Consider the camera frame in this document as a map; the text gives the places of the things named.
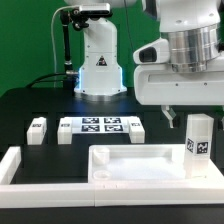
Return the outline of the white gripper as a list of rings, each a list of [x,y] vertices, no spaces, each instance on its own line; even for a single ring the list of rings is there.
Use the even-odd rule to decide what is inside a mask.
[[[134,90],[142,105],[162,105],[170,128],[178,128],[180,117],[171,106],[224,105],[224,72],[178,74],[168,66],[139,65],[134,71]],[[224,116],[218,120],[224,131]]]

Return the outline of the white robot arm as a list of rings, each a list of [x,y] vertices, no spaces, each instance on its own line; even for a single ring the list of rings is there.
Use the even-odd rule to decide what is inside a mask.
[[[84,64],[74,92],[92,100],[125,92],[117,62],[117,28],[106,20],[113,8],[137,0],[64,0],[71,22],[84,31]],[[222,0],[142,0],[160,22],[160,37],[133,53],[134,91],[142,105],[224,105]]]

